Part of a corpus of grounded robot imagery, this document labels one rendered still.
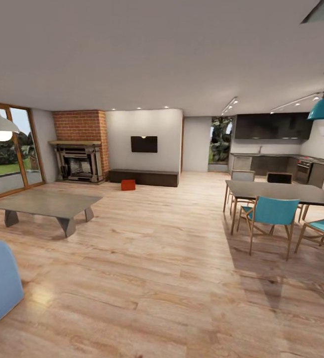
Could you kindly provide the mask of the storage box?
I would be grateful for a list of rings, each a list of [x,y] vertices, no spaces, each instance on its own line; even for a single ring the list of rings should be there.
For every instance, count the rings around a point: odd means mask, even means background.
[[[135,180],[122,180],[121,190],[135,190]]]

